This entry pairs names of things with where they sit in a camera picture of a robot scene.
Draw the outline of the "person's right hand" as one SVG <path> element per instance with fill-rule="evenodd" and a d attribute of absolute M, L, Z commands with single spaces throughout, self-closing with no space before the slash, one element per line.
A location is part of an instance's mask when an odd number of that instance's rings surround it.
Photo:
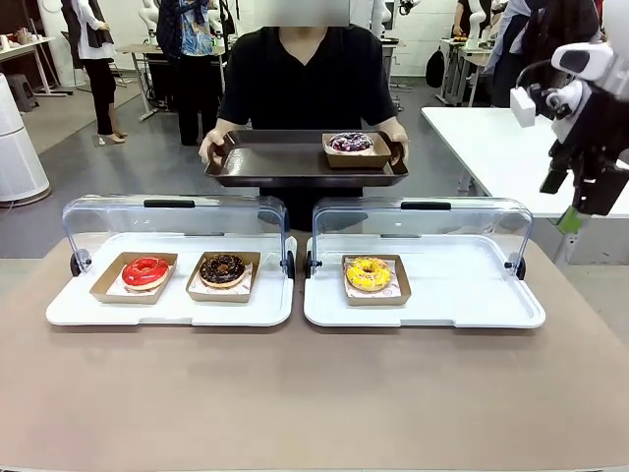
<path fill-rule="evenodd" d="M 199 156 L 203 164 L 220 164 L 223 158 L 224 133 L 220 129 L 208 132 L 200 144 Z"/>

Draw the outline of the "person's left hand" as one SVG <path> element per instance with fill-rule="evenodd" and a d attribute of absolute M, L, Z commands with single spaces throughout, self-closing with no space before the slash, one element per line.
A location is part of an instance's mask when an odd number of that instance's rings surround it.
<path fill-rule="evenodd" d="M 409 157 L 409 138 L 404 128 L 390 130 L 387 132 L 391 141 L 391 164 L 406 162 Z"/>

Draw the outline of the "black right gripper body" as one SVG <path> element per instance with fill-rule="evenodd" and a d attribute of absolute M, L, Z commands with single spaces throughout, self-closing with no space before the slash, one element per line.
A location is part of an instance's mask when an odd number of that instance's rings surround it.
<path fill-rule="evenodd" d="M 614 145 L 572 146 L 555 141 L 550 166 L 573 174 L 571 206 L 584 215 L 606 216 L 628 183 L 628 170 L 617 163 L 628 142 Z"/>

